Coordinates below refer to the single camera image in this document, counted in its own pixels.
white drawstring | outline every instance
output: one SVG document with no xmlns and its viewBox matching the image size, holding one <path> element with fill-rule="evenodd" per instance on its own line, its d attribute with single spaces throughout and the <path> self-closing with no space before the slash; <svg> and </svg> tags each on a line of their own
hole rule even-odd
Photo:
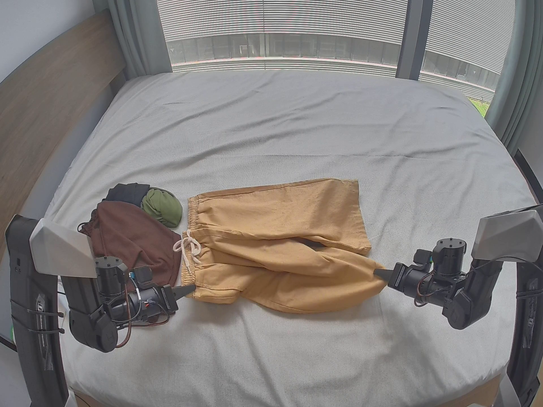
<svg viewBox="0 0 543 407">
<path fill-rule="evenodd" d="M 191 267 L 188 263 L 187 254 L 185 253 L 185 245 L 186 243 L 191 244 L 191 255 L 192 260 L 195 263 L 200 263 L 200 260 L 196 257 L 200 254 L 202 250 L 202 246 L 199 242 L 197 242 L 194 238 L 191 237 L 191 230 L 187 229 L 187 236 L 181 240 L 179 240 L 177 243 L 173 245 L 173 251 L 174 252 L 181 252 L 181 257 L 183 259 L 183 262 L 185 263 L 185 266 L 190 274 L 192 274 Z"/>
</svg>

white bed sheet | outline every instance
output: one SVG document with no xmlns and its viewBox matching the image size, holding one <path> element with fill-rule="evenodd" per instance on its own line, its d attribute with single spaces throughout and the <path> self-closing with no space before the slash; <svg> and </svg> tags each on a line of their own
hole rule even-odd
<svg viewBox="0 0 543 407">
<path fill-rule="evenodd" d="M 76 228 L 119 182 L 166 188 L 186 214 L 201 192 L 327 176 L 359 180 L 370 257 L 387 268 L 443 237 L 471 245 L 480 217 L 534 203 L 459 91 L 342 73 L 199 72 L 127 83 L 46 217 Z M 490 312 L 460 331 L 391 289 L 317 315 L 183 299 L 167 325 L 134 329 L 108 354 L 67 330 L 64 368 L 72 388 L 111 406 L 437 405 L 506 365 L 515 283 L 515 264 L 504 264 Z"/>
</svg>

wooden bed frame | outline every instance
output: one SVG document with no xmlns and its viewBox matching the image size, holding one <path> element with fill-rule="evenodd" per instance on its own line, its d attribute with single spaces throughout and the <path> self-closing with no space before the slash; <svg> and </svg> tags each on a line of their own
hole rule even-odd
<svg viewBox="0 0 543 407">
<path fill-rule="evenodd" d="M 109 11 L 66 31 L 0 83 L 0 230 L 21 211 L 47 161 L 126 66 Z M 0 241 L 0 257 L 5 240 Z M 490 406 L 500 376 L 440 407 Z M 100 407 L 78 393 L 78 405 Z"/>
</svg>

maroon garment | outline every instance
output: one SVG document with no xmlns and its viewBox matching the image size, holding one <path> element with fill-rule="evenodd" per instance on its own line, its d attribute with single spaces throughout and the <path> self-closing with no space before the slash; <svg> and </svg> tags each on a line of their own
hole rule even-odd
<svg viewBox="0 0 543 407">
<path fill-rule="evenodd" d="M 79 232 L 91 237 L 97 258 L 115 256 L 129 270 L 148 265 L 158 285 L 173 285 L 177 279 L 181 253 L 173 245 L 181 237 L 132 203 L 100 202 Z M 134 290 L 132 282 L 127 286 Z"/>
</svg>

brown shorts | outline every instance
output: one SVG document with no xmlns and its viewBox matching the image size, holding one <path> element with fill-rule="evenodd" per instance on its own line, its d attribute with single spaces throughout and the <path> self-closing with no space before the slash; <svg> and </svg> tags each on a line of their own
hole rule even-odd
<svg viewBox="0 0 543 407">
<path fill-rule="evenodd" d="M 358 205 L 358 181 L 320 179 L 203 193 L 188 200 L 188 229 L 201 245 L 182 285 L 192 296 L 232 303 L 240 295 L 291 313 L 345 309 L 386 283 Z"/>
</svg>

